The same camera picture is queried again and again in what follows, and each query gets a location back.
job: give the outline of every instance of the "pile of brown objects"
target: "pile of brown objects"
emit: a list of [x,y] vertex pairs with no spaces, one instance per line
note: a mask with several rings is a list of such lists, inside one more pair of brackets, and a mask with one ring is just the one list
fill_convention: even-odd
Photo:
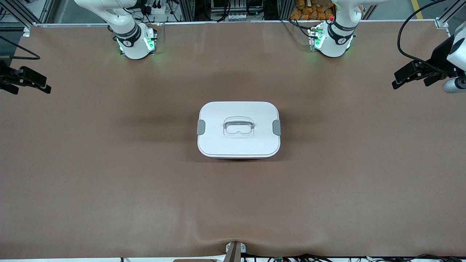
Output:
[[305,0],[296,0],[296,9],[291,11],[291,20],[328,20],[335,16],[335,5],[329,3],[326,6],[313,4],[308,7]]

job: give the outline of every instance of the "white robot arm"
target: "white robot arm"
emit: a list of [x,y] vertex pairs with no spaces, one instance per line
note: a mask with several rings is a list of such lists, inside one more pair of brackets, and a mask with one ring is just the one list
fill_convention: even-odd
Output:
[[141,59],[155,51],[154,29],[136,23],[124,8],[132,7],[137,0],[75,0],[79,6],[104,19],[116,35],[121,51],[131,59]]
[[427,62],[436,70],[419,61],[413,60],[400,70],[395,72],[393,89],[398,89],[403,84],[424,80],[425,86],[430,86],[439,80],[451,78],[443,85],[447,93],[466,92],[466,26],[463,23],[455,33],[437,46]]
[[378,5],[388,0],[332,0],[336,6],[335,19],[317,26],[318,39],[314,47],[329,57],[339,57],[350,47],[353,33],[361,20],[360,5]]

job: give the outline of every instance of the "brown tabletop surface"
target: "brown tabletop surface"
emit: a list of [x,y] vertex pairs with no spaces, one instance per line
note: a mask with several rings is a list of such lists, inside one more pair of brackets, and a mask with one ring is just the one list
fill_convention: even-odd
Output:
[[[466,255],[466,97],[392,90],[399,22],[364,22],[340,58],[289,24],[166,26],[158,52],[118,54],[106,28],[33,28],[14,61],[52,93],[1,93],[0,258]],[[403,48],[447,38],[415,21]],[[197,148],[210,101],[268,101],[279,152]]]

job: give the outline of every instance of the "yellow stripe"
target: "yellow stripe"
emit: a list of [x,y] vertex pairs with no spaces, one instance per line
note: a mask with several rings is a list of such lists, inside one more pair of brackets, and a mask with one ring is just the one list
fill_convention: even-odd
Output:
[[[418,0],[411,0],[411,4],[412,4],[412,7],[414,8],[414,11],[419,10],[419,3],[418,3]],[[417,14],[416,14],[416,17],[417,17],[418,19],[422,19],[422,18],[423,18],[421,12],[417,13]]]

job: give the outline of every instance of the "white storage box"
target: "white storage box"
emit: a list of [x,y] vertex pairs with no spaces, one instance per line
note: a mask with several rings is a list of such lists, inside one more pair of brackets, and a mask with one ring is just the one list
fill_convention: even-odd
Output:
[[198,148],[220,159],[261,159],[280,148],[277,108],[268,102],[210,102],[198,120]]

